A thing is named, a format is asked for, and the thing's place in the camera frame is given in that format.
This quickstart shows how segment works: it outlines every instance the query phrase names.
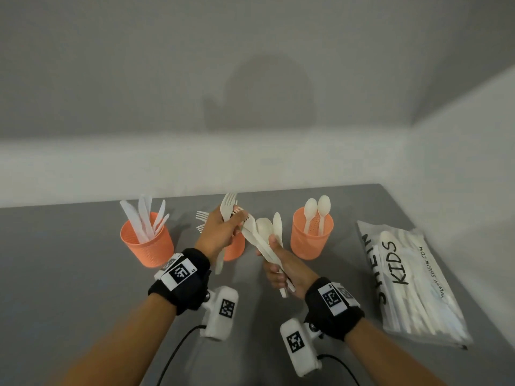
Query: person's left hand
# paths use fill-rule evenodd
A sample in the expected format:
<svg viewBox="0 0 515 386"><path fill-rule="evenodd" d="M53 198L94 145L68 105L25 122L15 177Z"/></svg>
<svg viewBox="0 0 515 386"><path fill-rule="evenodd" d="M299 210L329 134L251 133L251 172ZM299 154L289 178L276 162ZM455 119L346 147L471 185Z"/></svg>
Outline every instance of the person's left hand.
<svg viewBox="0 0 515 386"><path fill-rule="evenodd" d="M220 206L216 207L209 213L195 248L204 253L211 264L215 264L218 254L231 243L232 237L241 231L241 224L247 216L248 212L242 210L224 222Z"/></svg>

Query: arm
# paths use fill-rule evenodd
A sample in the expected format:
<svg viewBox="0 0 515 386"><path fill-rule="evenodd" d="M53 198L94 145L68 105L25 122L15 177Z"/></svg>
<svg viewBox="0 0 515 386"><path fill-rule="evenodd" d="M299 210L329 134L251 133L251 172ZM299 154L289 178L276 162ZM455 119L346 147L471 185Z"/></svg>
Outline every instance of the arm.
<svg viewBox="0 0 515 386"><path fill-rule="evenodd" d="M293 253L282 249L275 236L270 236L268 241L281 260L284 272L295 285L293 294L304 300L306 292L319 276ZM286 287L286 275L278 273L277 265L264 261L264 269L274 288ZM345 343L380 386L445 385L364 318L346 334Z"/></svg>
<svg viewBox="0 0 515 386"><path fill-rule="evenodd" d="M229 245L246 215L241 211L224 222L219 207L209 214L195 248L209 259L211 265L216 262L222 248ZM176 312L176 307L167 299L152 293L125 323L117 326L75 362L58 384L138 386Z"/></svg>
<svg viewBox="0 0 515 386"><path fill-rule="evenodd" d="M59 383L138 386L174 321L176 308L151 294L122 325L97 342Z"/></svg>

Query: white marker tag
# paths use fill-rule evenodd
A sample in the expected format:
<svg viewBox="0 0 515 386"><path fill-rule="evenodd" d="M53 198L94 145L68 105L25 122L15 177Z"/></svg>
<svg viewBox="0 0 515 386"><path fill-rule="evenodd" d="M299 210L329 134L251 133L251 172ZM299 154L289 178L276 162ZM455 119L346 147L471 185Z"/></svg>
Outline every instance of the white marker tag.
<svg viewBox="0 0 515 386"><path fill-rule="evenodd" d="M349 307L357 306L361 308L361 305L359 302L351 295L350 292L347 291L347 289L341 285L341 283L334 283L333 286L338 290L338 292L341 294L341 296L344 298L344 300L347 302Z"/></svg>
<svg viewBox="0 0 515 386"><path fill-rule="evenodd" d="M161 281L168 287L168 290L172 291L195 272L197 272L197 267L193 265L190 259L185 259L177 264L177 266L172 266L172 268L161 277Z"/></svg>
<svg viewBox="0 0 515 386"><path fill-rule="evenodd" d="M332 283L327 283L323 287L320 287L318 292L324 299L325 304L329 307L333 316L337 316L339 313L347 310L348 306L338 294Z"/></svg>
<svg viewBox="0 0 515 386"><path fill-rule="evenodd" d="M164 266L154 275L154 279L158 280L163 276L166 271L170 269L170 267L179 259L179 257L184 256L182 253L174 253L172 257L164 264Z"/></svg>

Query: perforated cup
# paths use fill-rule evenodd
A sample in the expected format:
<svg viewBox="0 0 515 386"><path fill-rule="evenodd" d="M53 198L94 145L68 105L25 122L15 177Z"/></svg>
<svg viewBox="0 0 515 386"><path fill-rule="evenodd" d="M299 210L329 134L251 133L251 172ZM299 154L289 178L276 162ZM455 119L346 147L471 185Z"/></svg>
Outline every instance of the perforated cup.
<svg viewBox="0 0 515 386"><path fill-rule="evenodd" d="M154 225L157 216L158 213L150 214L150 223L152 225ZM163 225L154 238L140 244L132 225L129 221L126 221L122 226L122 230L120 230L120 237L141 264L149 268L164 265L174 254L174 243L171 241L166 224Z"/></svg>
<svg viewBox="0 0 515 386"><path fill-rule="evenodd" d="M234 236L232 243L225 247L224 261L231 261L239 258L245 250L245 237L240 232Z"/></svg>
<svg viewBox="0 0 515 386"><path fill-rule="evenodd" d="M290 246L293 253L304 260L316 259L320 256L329 235L333 231L333 218L327 214L325 216L323 235L318 235L318 224L320 223L320 215L317 212L310 222L310 230L308 234L304 233L306 225L306 217L304 216L304 207L299 208L293 214L292 238Z"/></svg>

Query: person's right arm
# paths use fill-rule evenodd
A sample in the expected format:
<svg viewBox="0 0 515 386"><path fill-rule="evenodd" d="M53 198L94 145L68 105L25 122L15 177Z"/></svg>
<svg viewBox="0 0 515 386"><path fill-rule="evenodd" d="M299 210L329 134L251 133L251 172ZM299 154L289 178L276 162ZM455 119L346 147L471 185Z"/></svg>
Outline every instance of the person's right arm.
<svg viewBox="0 0 515 386"><path fill-rule="evenodd" d="M269 243L296 288L293 295L304 300L306 292L319 276L293 253L282 249L275 236L270 236ZM286 287L286 275L278 273L279 266L265 260L263 267L274 288ZM380 386L445 385L364 318L346 334L345 343Z"/></svg>

